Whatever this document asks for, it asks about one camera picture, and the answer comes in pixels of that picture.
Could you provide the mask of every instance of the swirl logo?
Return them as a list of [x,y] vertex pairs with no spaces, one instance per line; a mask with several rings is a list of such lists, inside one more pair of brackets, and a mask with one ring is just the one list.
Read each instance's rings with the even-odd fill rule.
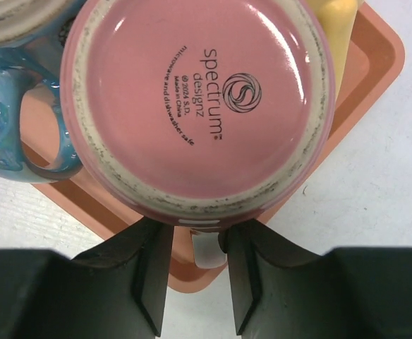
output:
[[223,98],[226,106],[237,113],[253,111],[261,102],[262,91],[258,80],[247,73],[237,73],[223,85]]

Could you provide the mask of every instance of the speckled glaze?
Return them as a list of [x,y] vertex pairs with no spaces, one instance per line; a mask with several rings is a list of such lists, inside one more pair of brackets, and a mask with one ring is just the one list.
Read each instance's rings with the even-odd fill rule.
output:
[[61,80],[88,171],[139,213],[202,229],[289,194],[334,112],[325,36],[299,0],[89,0]]
[[[54,182],[72,177],[82,166],[61,114],[59,71],[65,35],[84,3],[0,0],[0,177]],[[52,108],[60,130],[59,154],[45,168],[27,159],[20,142],[23,96],[40,83],[54,94]]]

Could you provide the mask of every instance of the blue mug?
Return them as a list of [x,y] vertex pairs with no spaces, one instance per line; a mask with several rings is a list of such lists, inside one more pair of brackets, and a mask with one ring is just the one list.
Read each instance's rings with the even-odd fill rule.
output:
[[[85,2],[0,0],[0,177],[56,182],[82,167],[62,118],[59,70],[66,36]],[[52,109],[59,124],[59,153],[47,167],[30,161],[20,140],[23,97],[39,84],[54,95]]]

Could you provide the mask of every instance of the pink mug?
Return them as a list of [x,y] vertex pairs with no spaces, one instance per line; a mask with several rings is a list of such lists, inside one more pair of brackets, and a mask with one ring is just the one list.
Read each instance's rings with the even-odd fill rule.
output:
[[61,67],[85,168],[139,213],[198,230],[291,193],[334,98],[324,33],[301,0],[88,0]]

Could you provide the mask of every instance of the yellow mug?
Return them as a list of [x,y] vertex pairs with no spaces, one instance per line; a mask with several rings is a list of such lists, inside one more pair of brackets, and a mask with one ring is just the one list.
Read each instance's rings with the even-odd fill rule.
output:
[[336,95],[341,87],[347,51],[358,7],[364,0],[306,0],[327,36],[334,63]]

